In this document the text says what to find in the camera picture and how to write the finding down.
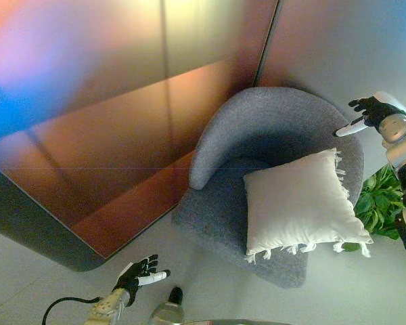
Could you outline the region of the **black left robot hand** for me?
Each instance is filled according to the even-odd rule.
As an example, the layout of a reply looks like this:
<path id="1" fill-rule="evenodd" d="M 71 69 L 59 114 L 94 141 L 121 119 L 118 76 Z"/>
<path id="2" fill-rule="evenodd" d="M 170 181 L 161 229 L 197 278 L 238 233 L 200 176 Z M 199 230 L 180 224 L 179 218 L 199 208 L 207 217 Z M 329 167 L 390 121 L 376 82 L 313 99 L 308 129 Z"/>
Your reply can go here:
<path id="1" fill-rule="evenodd" d="M 157 265 L 158 255 L 150 255 L 141 261 L 128 264 L 119 273 L 113 290 L 120 288 L 125 289 L 128 293 L 129 299 L 125 307 L 130 307 L 134 303 L 139 287 L 159 282 L 170 276 L 171 271 L 169 269 L 157 271 Z"/>

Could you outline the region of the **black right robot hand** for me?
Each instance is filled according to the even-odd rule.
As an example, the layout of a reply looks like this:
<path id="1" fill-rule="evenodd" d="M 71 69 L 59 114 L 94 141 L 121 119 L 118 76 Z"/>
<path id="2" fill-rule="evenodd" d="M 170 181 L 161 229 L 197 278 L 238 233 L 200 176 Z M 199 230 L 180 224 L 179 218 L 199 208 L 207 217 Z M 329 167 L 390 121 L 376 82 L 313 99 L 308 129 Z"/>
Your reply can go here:
<path id="1" fill-rule="evenodd" d="M 344 137 L 360 132 L 368 127 L 379 129 L 380 123 L 388 116 L 406 116 L 406 107 L 394 96 L 385 91 L 377 91 L 371 97 L 353 99 L 348 103 L 361 116 L 333 132 L 334 137 Z"/>

